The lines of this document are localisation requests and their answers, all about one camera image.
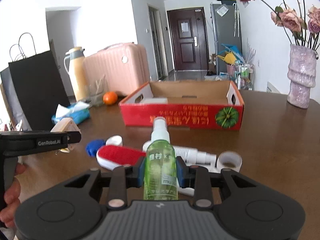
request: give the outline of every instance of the brown table surface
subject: brown table surface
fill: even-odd
[[[243,158],[241,173],[302,204],[306,222],[299,240],[320,235],[320,105],[311,100],[307,110],[291,106],[286,96],[242,91],[245,102],[240,131],[189,130],[169,128],[173,145],[193,147],[219,154],[238,152]],[[79,125],[82,140],[71,153],[49,152],[24,157],[28,166],[18,176],[20,200],[25,200],[55,184],[92,167],[85,146],[93,139],[121,135],[124,146],[142,149],[151,128],[125,127],[117,105],[92,108],[91,119]],[[106,198],[104,189],[101,202]],[[128,190],[128,200],[142,199],[142,189]]]

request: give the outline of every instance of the suitcase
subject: suitcase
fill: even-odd
[[[147,51],[133,42],[106,47],[86,57],[83,66],[89,84],[105,76],[105,91],[119,96],[127,96],[150,81]]]

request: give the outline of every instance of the orange fruit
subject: orange fruit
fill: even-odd
[[[118,100],[118,95],[115,92],[107,92],[103,95],[103,102],[107,106],[111,106]]]

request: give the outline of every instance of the clear plastic cap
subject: clear plastic cap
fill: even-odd
[[[167,121],[163,117],[156,117],[153,121],[151,142],[157,140],[166,140],[168,143],[170,143],[170,135],[167,130]]]

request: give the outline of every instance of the gray refrigerator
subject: gray refrigerator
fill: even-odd
[[[225,47],[221,45],[222,43],[236,45],[239,51],[242,53],[241,31],[239,37],[238,30],[236,32],[236,36],[234,36],[235,6],[226,5],[229,10],[224,16],[220,16],[216,12],[216,9],[220,6],[220,4],[211,4],[211,16],[216,54],[218,55],[221,51],[225,50]],[[217,75],[219,75],[220,72],[227,72],[226,63],[222,59],[216,58],[216,66]]]

